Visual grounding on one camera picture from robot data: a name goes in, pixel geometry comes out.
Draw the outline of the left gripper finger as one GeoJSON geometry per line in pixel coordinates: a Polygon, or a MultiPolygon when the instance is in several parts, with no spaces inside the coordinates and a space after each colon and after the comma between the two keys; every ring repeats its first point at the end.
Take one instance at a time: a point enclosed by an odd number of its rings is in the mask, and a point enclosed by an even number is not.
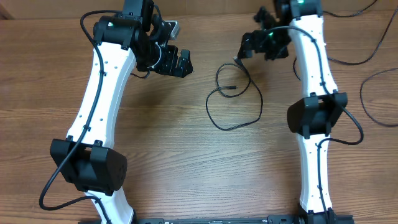
{"type": "Polygon", "coordinates": [[[173,72],[173,76],[178,78],[185,78],[188,74],[190,74],[190,68],[186,67],[176,67],[173,72]]]}
{"type": "Polygon", "coordinates": [[[190,68],[190,73],[193,72],[193,65],[191,61],[190,51],[182,49],[181,56],[179,58],[179,67],[190,68]]]}

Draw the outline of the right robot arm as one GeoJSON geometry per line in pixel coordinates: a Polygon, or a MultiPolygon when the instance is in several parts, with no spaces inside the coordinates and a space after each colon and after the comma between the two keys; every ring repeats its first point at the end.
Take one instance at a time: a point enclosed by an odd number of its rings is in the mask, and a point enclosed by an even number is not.
{"type": "Polygon", "coordinates": [[[300,213],[294,223],[353,223],[337,215],[328,192],[327,154],[332,127],[348,102],[330,72],[323,38],[320,1],[274,1],[276,15],[261,7],[254,20],[261,29],[245,33],[237,58],[263,53],[266,60],[286,58],[293,44],[302,82],[302,99],[287,110],[289,129],[300,150],[300,213]]]}

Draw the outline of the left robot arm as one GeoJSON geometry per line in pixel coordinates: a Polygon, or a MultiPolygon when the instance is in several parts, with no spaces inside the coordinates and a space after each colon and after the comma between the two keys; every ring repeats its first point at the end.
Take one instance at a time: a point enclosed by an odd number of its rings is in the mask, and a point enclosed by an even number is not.
{"type": "Polygon", "coordinates": [[[153,1],[126,1],[121,11],[102,10],[87,38],[93,45],[90,79],[65,139],[54,139],[50,155],[56,175],[91,200],[101,223],[134,223],[123,190],[127,159],[114,150],[114,130],[127,80],[158,73],[178,78],[193,71],[190,52],[169,41],[179,24],[163,20],[153,1]]]}

